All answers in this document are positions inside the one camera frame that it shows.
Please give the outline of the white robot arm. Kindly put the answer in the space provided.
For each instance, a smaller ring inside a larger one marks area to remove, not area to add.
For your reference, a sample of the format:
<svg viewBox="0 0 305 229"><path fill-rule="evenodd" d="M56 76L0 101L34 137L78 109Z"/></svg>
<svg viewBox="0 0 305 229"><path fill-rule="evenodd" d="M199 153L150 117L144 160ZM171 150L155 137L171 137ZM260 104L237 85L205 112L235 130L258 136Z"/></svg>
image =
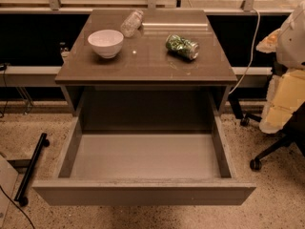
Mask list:
<svg viewBox="0 0 305 229"><path fill-rule="evenodd" d="M268 86L267 103L259 122L263 133L274 134L291 119L305 102L305 1L281 27L258 43L259 52L274 52L285 73L274 74Z"/></svg>

